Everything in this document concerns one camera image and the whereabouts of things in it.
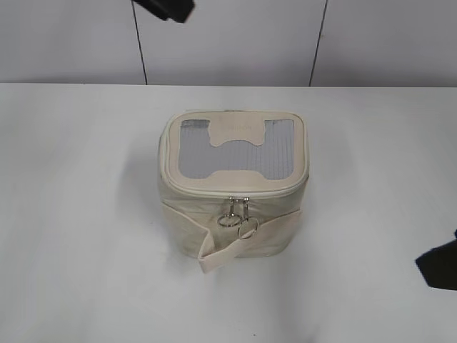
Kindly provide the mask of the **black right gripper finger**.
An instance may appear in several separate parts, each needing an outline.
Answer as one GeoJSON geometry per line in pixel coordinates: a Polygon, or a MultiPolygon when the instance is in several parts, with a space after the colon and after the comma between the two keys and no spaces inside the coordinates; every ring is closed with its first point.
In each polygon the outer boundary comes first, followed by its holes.
{"type": "Polygon", "coordinates": [[[418,257],[415,263],[429,287],[457,287],[456,239],[432,248],[418,257]]]}

